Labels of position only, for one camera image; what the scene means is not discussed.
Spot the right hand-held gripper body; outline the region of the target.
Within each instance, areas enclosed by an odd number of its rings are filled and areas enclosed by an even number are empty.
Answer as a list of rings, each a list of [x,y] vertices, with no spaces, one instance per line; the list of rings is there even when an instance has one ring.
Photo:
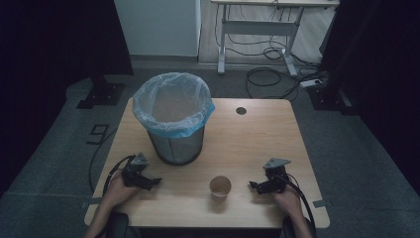
[[[262,182],[266,193],[283,191],[288,185],[289,178],[285,166],[290,163],[287,159],[269,159],[262,167],[265,171],[267,181]]]

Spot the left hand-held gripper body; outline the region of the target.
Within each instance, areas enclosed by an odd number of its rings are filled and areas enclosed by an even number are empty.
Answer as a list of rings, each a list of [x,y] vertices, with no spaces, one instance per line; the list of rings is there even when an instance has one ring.
[[[125,186],[137,186],[140,188],[147,188],[149,181],[142,176],[142,171],[148,165],[148,160],[142,153],[130,156],[128,162],[124,166],[121,175],[123,177]]]

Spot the person's right hand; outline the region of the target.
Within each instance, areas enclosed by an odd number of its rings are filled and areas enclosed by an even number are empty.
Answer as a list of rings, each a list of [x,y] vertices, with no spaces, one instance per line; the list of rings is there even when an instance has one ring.
[[[287,185],[282,192],[273,192],[271,196],[279,208],[290,217],[303,215],[300,196],[290,185]]]

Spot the person's left hand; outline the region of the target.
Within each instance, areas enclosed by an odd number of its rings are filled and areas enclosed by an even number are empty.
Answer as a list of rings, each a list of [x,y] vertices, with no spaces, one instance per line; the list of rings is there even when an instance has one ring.
[[[102,198],[101,206],[109,209],[114,208],[140,190],[139,187],[125,186],[121,172],[117,171],[110,180],[108,189]]]

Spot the brown paper cup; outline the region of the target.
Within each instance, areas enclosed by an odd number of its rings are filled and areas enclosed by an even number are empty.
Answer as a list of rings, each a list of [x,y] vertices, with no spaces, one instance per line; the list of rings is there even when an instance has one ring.
[[[216,198],[226,198],[231,189],[231,181],[225,176],[217,176],[209,182],[209,189],[212,196]]]

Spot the metal mesh trash bin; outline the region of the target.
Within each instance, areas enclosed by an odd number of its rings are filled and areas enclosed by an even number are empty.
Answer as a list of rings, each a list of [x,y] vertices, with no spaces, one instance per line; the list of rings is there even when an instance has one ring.
[[[205,127],[201,127],[188,137],[165,138],[149,132],[149,137],[157,156],[171,166],[185,166],[194,162],[203,147]]]

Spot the blue plastic bin liner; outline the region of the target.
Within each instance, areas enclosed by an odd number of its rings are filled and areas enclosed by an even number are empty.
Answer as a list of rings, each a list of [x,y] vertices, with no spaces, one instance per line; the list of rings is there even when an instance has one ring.
[[[154,76],[133,95],[134,116],[147,131],[165,138],[191,136],[214,110],[206,82],[187,72]]]

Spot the black stand base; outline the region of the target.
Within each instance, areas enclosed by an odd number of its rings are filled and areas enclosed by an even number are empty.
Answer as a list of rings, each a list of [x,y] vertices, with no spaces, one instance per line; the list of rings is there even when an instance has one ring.
[[[332,92],[327,87],[312,86],[307,93],[315,110],[339,111],[343,115],[356,116],[356,106],[352,103],[343,89]]]
[[[124,83],[110,83],[103,74],[90,77],[93,85],[85,99],[80,100],[77,109],[92,109],[94,106],[116,106],[125,89]]]

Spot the white cabinet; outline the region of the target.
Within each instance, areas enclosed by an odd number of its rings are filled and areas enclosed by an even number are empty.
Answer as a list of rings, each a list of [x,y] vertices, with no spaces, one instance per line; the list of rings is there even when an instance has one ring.
[[[199,55],[200,0],[115,0],[132,56]]]

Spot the black curtain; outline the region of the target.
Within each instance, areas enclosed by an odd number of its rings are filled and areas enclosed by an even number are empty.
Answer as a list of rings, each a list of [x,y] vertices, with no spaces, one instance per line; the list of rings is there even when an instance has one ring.
[[[116,0],[0,0],[0,196],[70,85],[132,73]]]
[[[322,67],[420,195],[420,0],[340,0]]]

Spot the white metal frame desk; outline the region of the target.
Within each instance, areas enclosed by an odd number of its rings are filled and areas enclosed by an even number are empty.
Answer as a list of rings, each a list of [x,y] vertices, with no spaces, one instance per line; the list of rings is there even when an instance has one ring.
[[[282,50],[283,61],[289,75],[295,77],[297,71],[293,64],[291,50],[297,36],[300,22],[306,8],[337,7],[339,0],[211,0],[212,3],[223,7],[221,19],[220,47],[218,52],[217,72],[225,73],[225,37],[227,35],[250,36],[281,36],[288,37],[289,41]],[[297,8],[297,16],[293,22],[262,22],[251,20],[229,20],[228,7],[232,5],[269,6]]]

